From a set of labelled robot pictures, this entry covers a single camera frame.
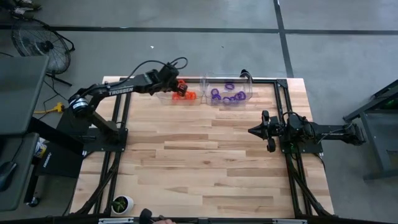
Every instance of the clear plastic bin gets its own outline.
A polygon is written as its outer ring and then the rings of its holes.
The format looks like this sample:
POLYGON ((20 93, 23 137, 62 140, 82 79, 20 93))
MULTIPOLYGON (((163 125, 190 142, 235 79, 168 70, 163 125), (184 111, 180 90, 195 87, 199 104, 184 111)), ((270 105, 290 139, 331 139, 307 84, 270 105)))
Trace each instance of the clear plastic bin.
POLYGON ((183 97, 179 98, 178 100, 173 99, 174 92, 158 92, 155 93, 156 96, 160 99, 163 105, 181 105, 181 106, 193 106, 193 105, 200 105, 201 100, 203 98, 203 82, 204 80, 200 80, 200 83, 190 83, 187 81, 188 89, 187 91, 194 91, 197 95, 195 99, 185 99, 183 97))
POLYGON ((208 105, 245 106, 252 97, 252 78, 249 73, 240 75, 208 73, 203 79, 208 105))

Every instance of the wooden tabletop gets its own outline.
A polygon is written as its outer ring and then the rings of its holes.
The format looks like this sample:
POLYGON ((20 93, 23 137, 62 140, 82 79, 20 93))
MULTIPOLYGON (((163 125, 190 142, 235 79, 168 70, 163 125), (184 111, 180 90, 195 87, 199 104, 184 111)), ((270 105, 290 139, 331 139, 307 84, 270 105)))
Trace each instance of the wooden tabletop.
MULTIPOLYGON (((119 78, 104 77, 104 81, 119 78)), ((312 120, 303 79, 287 80, 293 111, 312 120)), ((128 195, 134 200, 129 216, 138 217, 144 208, 165 217, 294 216, 284 155, 279 147, 269 153, 267 141, 248 133, 248 128, 261 122, 262 110, 277 116, 272 85, 253 85, 253 97, 246 107, 234 110, 204 103, 165 106, 148 94, 134 93, 131 100, 129 137, 115 191, 115 196, 128 195)), ((114 101, 115 97, 104 99, 96 111, 110 120, 114 101)), ((95 152, 84 160, 71 212, 97 187, 103 157, 103 152, 95 152)), ((308 187, 333 213, 320 160, 304 154, 303 163, 308 187)), ((300 190, 298 195, 304 210, 300 190)))

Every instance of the purple ring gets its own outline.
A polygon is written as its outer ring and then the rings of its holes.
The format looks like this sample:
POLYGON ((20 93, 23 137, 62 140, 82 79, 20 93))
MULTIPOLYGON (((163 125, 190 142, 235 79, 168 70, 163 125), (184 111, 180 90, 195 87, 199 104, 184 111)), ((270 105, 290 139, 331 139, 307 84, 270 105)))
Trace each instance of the purple ring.
POLYGON ((231 102, 231 99, 230 99, 229 97, 224 96, 224 97, 223 97, 223 103, 224 103, 225 105, 230 105, 232 102, 231 102))
POLYGON ((218 89, 214 88, 210 91, 210 93, 212 96, 214 96, 214 95, 218 95, 220 93, 220 91, 218 91, 218 89))
POLYGON ((221 96, 219 94, 215 94, 211 97, 211 104, 218 105, 221 101, 221 96))
POLYGON ((246 94, 243 91, 240 91, 239 93, 235 94, 235 98, 238 100, 245 100, 246 94))
POLYGON ((221 96, 220 96, 219 94, 215 94, 215 95, 213 95, 213 96, 211 97, 211 99, 212 99, 212 100, 215 100, 215 99, 221 100, 221 96))
POLYGON ((235 89, 235 85, 234 85, 234 83, 225 83, 225 88, 227 90, 233 90, 233 89, 235 89))
POLYGON ((238 104, 239 101, 240 101, 240 99, 236 98, 235 96, 231 96, 230 99, 231 99, 233 104, 238 104))

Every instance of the fan grille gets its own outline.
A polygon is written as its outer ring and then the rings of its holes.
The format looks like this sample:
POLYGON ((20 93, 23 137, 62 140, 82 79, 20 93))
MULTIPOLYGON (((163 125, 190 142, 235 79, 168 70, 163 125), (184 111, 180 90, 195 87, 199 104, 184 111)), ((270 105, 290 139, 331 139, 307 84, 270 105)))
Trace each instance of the fan grille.
POLYGON ((47 73, 61 74, 70 65, 65 41, 37 21, 18 21, 12 28, 12 42, 21 56, 49 57, 47 73))

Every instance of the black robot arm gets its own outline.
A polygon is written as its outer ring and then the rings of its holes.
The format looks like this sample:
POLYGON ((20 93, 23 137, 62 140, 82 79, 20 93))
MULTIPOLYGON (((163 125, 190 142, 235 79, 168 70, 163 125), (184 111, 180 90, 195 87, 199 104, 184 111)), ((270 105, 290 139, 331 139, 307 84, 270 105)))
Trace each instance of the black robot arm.
POLYGON ((279 121, 276 116, 270 117, 268 111, 263 111, 262 123, 249 129, 249 133, 263 140, 268 140, 267 149, 270 152, 274 152, 276 148, 275 141, 272 139, 273 136, 280 137, 284 144, 301 146, 306 144, 317 145, 322 140, 340 140, 355 146, 365 142, 362 130, 354 123, 319 125, 315 122, 309 122, 306 117, 294 112, 286 112, 285 114, 289 116, 287 122, 279 121))
POLYGON ((120 82, 105 82, 100 85, 92 85, 89 88, 82 88, 69 99, 70 108, 76 118, 85 119, 94 124, 102 132, 107 142, 118 142, 119 131, 116 123, 106 121, 95 112, 101 100, 109 96, 132 92, 153 95, 160 91, 175 91, 184 96, 187 86, 178 82, 178 75, 178 69, 173 64, 167 63, 159 72, 151 70, 120 82), (87 100, 86 96, 92 96, 91 100, 87 100))

